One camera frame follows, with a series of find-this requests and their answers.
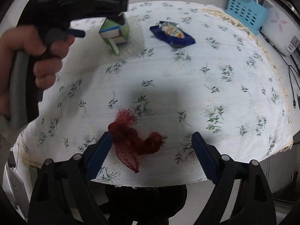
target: white appliance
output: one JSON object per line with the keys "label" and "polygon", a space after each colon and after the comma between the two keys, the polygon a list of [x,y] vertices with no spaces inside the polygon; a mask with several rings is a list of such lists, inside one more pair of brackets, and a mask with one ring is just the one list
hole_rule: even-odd
{"label": "white appliance", "polygon": [[300,75],[300,47],[298,47],[292,54],[291,57],[297,66],[298,74]]}
{"label": "white appliance", "polygon": [[300,45],[300,14],[285,0],[264,0],[270,13],[261,32],[280,52],[291,55]]}

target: table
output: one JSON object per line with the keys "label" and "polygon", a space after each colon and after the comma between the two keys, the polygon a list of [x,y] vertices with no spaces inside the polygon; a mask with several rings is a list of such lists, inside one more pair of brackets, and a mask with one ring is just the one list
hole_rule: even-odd
{"label": "table", "polygon": [[[40,117],[18,138],[20,156],[40,166],[46,158],[69,159],[107,131],[118,110],[130,109],[142,139],[152,131],[165,139],[140,159],[140,172],[125,167],[112,149],[96,182],[134,187],[180,185],[206,177],[191,146],[199,131],[208,144],[236,161],[261,161],[292,143],[282,87],[255,41],[186,2],[129,6],[139,16],[145,49],[112,60],[98,35],[102,19],[73,22],[86,29],[64,60],[57,82],[44,92]],[[172,49],[149,27],[159,20],[179,23],[196,44]]]}
{"label": "table", "polygon": [[[297,86],[297,83],[296,83],[292,73],[291,73],[292,85],[293,85],[293,89],[294,89],[294,93],[295,93],[295,99],[296,99],[296,108],[294,108],[293,107],[293,94],[292,94],[292,88],[291,88],[291,84],[290,84],[290,80],[289,80],[289,69],[288,69],[288,67],[283,62],[283,60],[278,55],[278,53],[273,49],[273,47],[264,40],[264,38],[261,34],[258,34],[257,39],[261,43],[262,47],[267,50],[272,63],[275,65],[275,67],[277,69],[278,77],[282,79],[281,80],[282,86],[283,86],[283,88],[284,88],[284,90],[287,94],[287,102],[286,103],[287,103],[287,105],[289,107],[289,110],[291,112],[290,113],[290,118],[292,120],[292,125],[291,125],[292,132],[293,132],[293,135],[295,135],[298,131],[300,131],[300,109],[299,109],[298,101],[297,101],[297,98],[296,98],[297,94],[300,95],[300,90]],[[292,65],[295,68],[294,62],[293,62],[293,60],[291,59],[290,56],[288,56],[288,57],[283,56],[283,58],[285,59],[285,61],[288,64]]]}

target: pink flower print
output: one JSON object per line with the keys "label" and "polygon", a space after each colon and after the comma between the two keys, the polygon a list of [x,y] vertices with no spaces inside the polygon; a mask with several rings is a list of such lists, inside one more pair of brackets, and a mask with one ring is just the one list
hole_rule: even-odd
{"label": "pink flower print", "polygon": [[279,14],[278,14],[277,12],[276,12],[276,18],[277,18],[277,19],[272,19],[271,22],[273,22],[273,23],[279,22],[279,29],[280,29],[281,32],[282,32],[282,25],[281,25],[281,24],[286,25],[286,24],[287,24],[287,21],[280,20],[280,19],[279,19]]}

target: red netting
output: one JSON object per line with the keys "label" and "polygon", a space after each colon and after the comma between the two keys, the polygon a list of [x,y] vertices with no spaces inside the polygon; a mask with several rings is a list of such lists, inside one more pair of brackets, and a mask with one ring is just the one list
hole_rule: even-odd
{"label": "red netting", "polygon": [[115,121],[108,126],[108,132],[112,135],[118,158],[137,173],[140,167],[139,156],[156,153],[163,139],[159,133],[152,132],[143,141],[137,131],[129,127],[135,120],[135,116],[129,109],[123,109],[117,113]]}

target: hand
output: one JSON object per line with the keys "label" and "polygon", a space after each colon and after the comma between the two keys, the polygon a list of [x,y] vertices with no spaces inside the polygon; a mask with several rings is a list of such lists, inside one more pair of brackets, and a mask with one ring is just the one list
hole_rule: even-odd
{"label": "hand", "polygon": [[[74,43],[74,36],[66,41],[55,41],[50,50],[57,57],[37,61],[33,67],[36,77],[35,84],[48,89],[55,83],[55,73],[62,68],[61,59],[68,54],[69,47]],[[24,50],[29,55],[40,56],[46,46],[39,37],[34,26],[17,26],[6,31],[0,38],[0,114],[10,117],[9,80],[15,51]]]}

